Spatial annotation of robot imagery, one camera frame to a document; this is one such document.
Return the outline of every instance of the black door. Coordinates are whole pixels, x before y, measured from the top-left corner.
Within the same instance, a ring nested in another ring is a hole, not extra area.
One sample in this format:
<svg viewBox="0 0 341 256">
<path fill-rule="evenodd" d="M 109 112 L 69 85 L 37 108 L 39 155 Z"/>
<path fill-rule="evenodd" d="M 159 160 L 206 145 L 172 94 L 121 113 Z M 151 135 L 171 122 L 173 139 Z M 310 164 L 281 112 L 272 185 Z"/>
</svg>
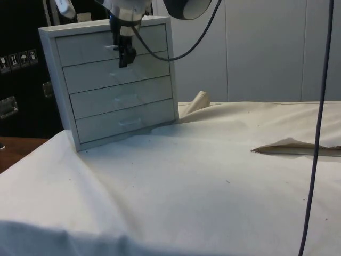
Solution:
<svg viewBox="0 0 341 256">
<path fill-rule="evenodd" d="M 38 34 L 44 26 L 42 1 L 0 1 L 0 136 L 50 138 L 62 130 L 49 85 L 43 90 L 50 81 Z"/>
</svg>

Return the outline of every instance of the cabinet top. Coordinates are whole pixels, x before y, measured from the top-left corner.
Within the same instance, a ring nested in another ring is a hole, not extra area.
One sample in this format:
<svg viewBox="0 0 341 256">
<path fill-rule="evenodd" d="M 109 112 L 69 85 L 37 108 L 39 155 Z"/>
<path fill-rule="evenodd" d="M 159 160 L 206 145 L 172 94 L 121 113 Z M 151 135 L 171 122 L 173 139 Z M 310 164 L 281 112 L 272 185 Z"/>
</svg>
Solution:
<svg viewBox="0 0 341 256">
<path fill-rule="evenodd" d="M 170 21 L 170 17 L 144 16 L 141 22 L 141 26 L 144 27 L 166 24 Z M 39 28 L 40 35 L 46 37 L 71 36 L 102 31 L 110 31 L 108 19 Z"/>
</svg>

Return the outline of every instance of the black wire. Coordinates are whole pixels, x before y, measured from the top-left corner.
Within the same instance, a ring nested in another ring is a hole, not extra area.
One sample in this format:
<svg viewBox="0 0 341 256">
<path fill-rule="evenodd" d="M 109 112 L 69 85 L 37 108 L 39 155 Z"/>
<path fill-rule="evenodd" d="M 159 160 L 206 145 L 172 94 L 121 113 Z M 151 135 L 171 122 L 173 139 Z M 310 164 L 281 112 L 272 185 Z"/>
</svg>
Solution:
<svg viewBox="0 0 341 256">
<path fill-rule="evenodd" d="M 319 144 L 320 144 L 320 133 L 321 133 L 323 106 L 324 106 L 324 98 L 326 95 L 326 84 L 327 84 L 328 65 L 329 65 L 329 53 L 330 53 L 333 12 L 334 12 L 334 0 L 329 0 L 328 35 L 327 35 L 327 43 L 326 43 L 326 55 L 324 56 L 324 68 L 323 68 L 323 78 L 322 78 L 321 95 L 320 95 L 320 107 L 319 107 L 318 121 L 317 121 L 317 125 L 316 125 L 314 160 L 313 160 L 313 168 L 312 168 L 312 172 L 311 172 L 311 180 L 310 180 L 310 189 L 309 189 L 309 196 L 308 196 L 308 202 L 307 202 L 307 209 L 305 212 L 304 229 L 303 229 L 301 247 L 299 248 L 298 256 L 302 256 L 303 252 L 304 252 L 304 246 L 305 246 L 305 242 L 306 242 L 307 234 L 308 234 L 311 204 L 313 201 L 316 167 L 318 164 L 318 157 L 319 157 Z"/>
<path fill-rule="evenodd" d="M 204 32 L 201 34 L 201 36 L 199 37 L 198 41 L 194 44 L 194 46 L 192 46 L 192 48 L 190 48 L 187 52 L 185 52 L 184 54 L 178 56 L 178 57 L 174 57 L 174 58 L 163 58 L 163 57 L 160 57 L 160 56 L 157 56 L 155 53 L 153 53 L 150 48 L 146 45 L 146 43 L 144 42 L 144 40 L 142 39 L 142 37 L 140 36 L 140 33 L 138 32 L 138 30 L 132 26 L 132 29 L 135 33 L 135 35 L 137 36 L 137 38 L 141 41 L 141 43 L 143 44 L 143 46 L 147 49 L 147 51 L 155 58 L 159 59 L 159 60 L 163 60 L 163 61 L 174 61 L 174 60 L 179 60 L 179 59 L 182 59 L 183 57 L 186 57 L 188 54 L 190 54 L 197 46 L 198 44 L 201 42 L 201 40 L 204 38 L 204 36 L 206 35 L 208 29 L 210 28 L 213 20 L 214 20 L 214 17 L 215 17 L 215 14 L 217 13 L 218 11 L 218 8 L 219 8 L 219 5 L 221 3 L 222 0 L 218 0 L 217 2 L 217 5 L 215 6 L 215 9 L 212 13 L 212 16 L 204 30 Z"/>
</svg>

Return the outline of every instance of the table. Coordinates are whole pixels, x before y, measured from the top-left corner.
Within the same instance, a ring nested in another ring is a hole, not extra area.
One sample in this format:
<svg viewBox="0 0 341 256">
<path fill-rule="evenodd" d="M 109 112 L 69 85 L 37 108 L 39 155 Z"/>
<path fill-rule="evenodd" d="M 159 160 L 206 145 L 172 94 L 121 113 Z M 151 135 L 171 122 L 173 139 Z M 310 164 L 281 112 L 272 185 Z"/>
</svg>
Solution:
<svg viewBox="0 0 341 256">
<path fill-rule="evenodd" d="M 321 144 L 341 145 L 341 103 Z M 0 255 L 297 255 L 317 103 L 226 103 L 150 134 L 76 153 L 61 132 L 0 175 Z M 341 251 L 341 158 L 321 157 L 306 254 Z"/>
<path fill-rule="evenodd" d="M 48 139 L 0 137 L 0 142 L 5 146 L 0 150 L 0 174 L 47 141 Z"/>
</svg>

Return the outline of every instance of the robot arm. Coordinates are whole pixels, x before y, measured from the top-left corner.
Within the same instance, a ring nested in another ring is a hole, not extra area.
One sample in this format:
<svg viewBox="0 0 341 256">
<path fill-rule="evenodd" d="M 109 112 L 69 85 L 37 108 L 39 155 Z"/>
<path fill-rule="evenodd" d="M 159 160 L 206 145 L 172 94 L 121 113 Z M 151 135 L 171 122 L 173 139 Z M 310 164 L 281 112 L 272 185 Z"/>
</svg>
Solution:
<svg viewBox="0 0 341 256">
<path fill-rule="evenodd" d="M 75 9 L 71 0 L 55 0 L 60 13 L 72 19 Z M 95 0 L 110 11 L 110 28 L 114 50 L 119 51 L 119 67 L 127 67 L 136 57 L 133 27 L 140 28 L 142 17 L 152 0 Z M 212 0 L 164 0 L 169 14 L 177 19 L 193 20 L 201 16 Z"/>
</svg>

